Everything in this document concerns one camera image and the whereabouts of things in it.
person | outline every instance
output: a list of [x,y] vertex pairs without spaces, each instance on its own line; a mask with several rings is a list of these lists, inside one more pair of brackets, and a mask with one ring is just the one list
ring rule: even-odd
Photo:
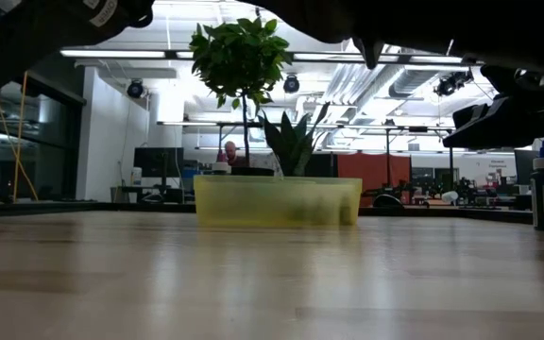
[[226,159],[228,165],[232,167],[247,167],[247,159],[236,154],[236,144],[232,141],[226,142]]

